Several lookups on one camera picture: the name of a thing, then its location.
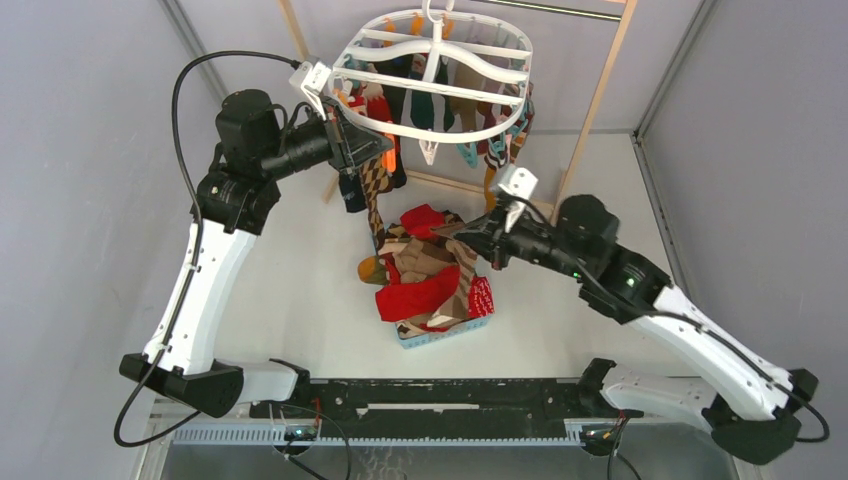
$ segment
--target gray floor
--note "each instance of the gray floor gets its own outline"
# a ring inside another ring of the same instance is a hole
[[[427,480],[462,478],[558,478],[604,480],[606,458],[591,457],[575,447],[380,447],[353,449],[352,479]],[[630,425],[621,453],[645,480],[736,480],[730,457],[710,438],[689,427]],[[345,450],[319,447],[299,457],[303,463],[334,480],[343,479]],[[167,480],[308,479],[268,447],[173,446]],[[635,477],[620,462],[613,478]]]

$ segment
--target white floor surface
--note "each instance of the white floor surface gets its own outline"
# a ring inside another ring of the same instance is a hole
[[[527,155],[567,157],[575,138],[533,137]],[[598,196],[621,219],[619,242],[668,271],[636,162],[627,135],[593,135],[569,193]],[[496,308],[488,326],[404,350],[392,325],[380,321],[377,287],[356,274],[373,254],[366,213],[346,213],[338,194],[329,205],[321,201],[330,174],[329,167],[315,168],[280,183],[282,199],[225,310],[218,358],[281,358],[313,378],[570,378],[594,357],[651,373],[692,374],[656,342],[589,309],[572,279],[518,260],[488,274]],[[410,181],[381,196],[380,210],[389,223],[422,203],[469,220],[483,207],[482,196]]]

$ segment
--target blue basket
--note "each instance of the blue basket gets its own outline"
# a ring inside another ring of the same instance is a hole
[[[487,315],[485,317],[475,318],[474,320],[468,320],[467,322],[462,322],[459,325],[455,325],[447,332],[425,333],[422,335],[418,335],[417,337],[406,339],[400,338],[400,336],[398,336],[398,341],[403,346],[403,348],[420,347],[421,345],[438,342],[439,340],[444,340],[446,338],[459,335],[460,333],[470,332],[471,330],[476,330],[480,327],[484,327],[486,326],[486,324],[489,323],[490,318],[492,318],[492,316]]]

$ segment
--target white table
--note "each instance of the white table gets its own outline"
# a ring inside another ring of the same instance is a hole
[[[576,135],[532,136],[519,163],[532,169],[552,155],[567,156],[562,152],[575,141]],[[313,378],[571,378],[594,357],[692,375],[656,342],[589,309],[572,279],[519,260],[489,274],[496,313],[488,326],[404,350],[393,326],[377,314],[378,288],[357,277],[358,263],[373,252],[366,213],[346,213],[338,195],[329,205],[321,201],[329,172],[316,168],[280,183],[280,203],[225,310],[218,358],[280,358],[309,369]],[[558,175],[541,179],[558,181]],[[619,242],[669,271],[627,135],[590,137],[570,193],[598,196],[621,219]],[[387,223],[422,203],[466,220],[483,207],[479,195],[413,181],[379,198]]]

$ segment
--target wooden frame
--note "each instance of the wooden frame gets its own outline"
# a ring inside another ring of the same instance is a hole
[[[589,102],[589,109],[586,112],[586,118],[583,120],[583,126],[580,129],[580,135],[577,137],[577,144],[574,146],[574,151],[571,154],[571,160],[566,166],[565,171],[562,173],[559,182],[559,188],[557,189],[557,197],[556,201],[553,204],[549,204],[546,202],[538,202],[533,201],[534,204],[539,206],[541,209],[550,209],[550,220],[551,222],[555,221],[556,216],[556,205],[558,205],[564,198],[565,193],[569,187],[569,184],[574,179],[574,175],[577,172],[577,167],[580,165],[580,160],[583,156],[583,151],[586,149],[586,142],[589,139],[589,133],[592,129],[592,124],[595,121],[595,116],[598,113],[598,109],[601,106],[601,100],[603,99],[604,92],[607,88],[607,83],[609,83],[610,75],[612,74],[612,69],[615,66],[615,61],[618,58],[618,53],[621,50],[621,45],[624,43],[624,36],[627,34],[627,29],[630,27],[630,21],[633,18],[633,12],[636,10],[636,3],[638,0],[607,0],[614,3],[623,3],[624,4],[624,12],[621,14],[621,17],[617,20],[618,28],[615,31],[615,36],[613,37],[612,44],[610,45],[609,54],[607,55],[606,62],[604,63],[604,68],[601,71],[601,75],[598,78],[598,84],[595,87],[595,92],[592,95],[592,100]],[[280,7],[280,10],[283,13],[283,16],[286,19],[286,24],[289,27],[289,32],[291,33],[292,40],[295,43],[295,47],[297,48],[298,54],[302,59],[306,59],[309,55],[309,51],[306,47],[306,42],[303,38],[303,33],[300,29],[300,24],[297,21],[297,16],[294,13],[294,9],[291,5],[291,0],[277,0],[277,4]],[[536,8],[542,11],[551,10],[548,6],[538,5],[538,4],[524,4],[524,8]],[[564,13],[566,15],[571,15],[568,13],[568,9],[560,8],[558,13]],[[454,188],[458,190],[475,192],[475,193],[483,193],[483,188],[472,185],[469,183],[458,182],[455,180],[439,177],[437,175],[432,175],[428,173],[415,172],[409,169],[406,169],[407,176],[410,179],[416,181],[427,182],[434,185],[439,185],[447,188]],[[338,182],[338,174],[334,175],[333,179],[327,185],[327,188],[324,190],[322,195],[322,199],[324,203],[329,203],[333,198],[333,194],[336,191],[336,184]]]

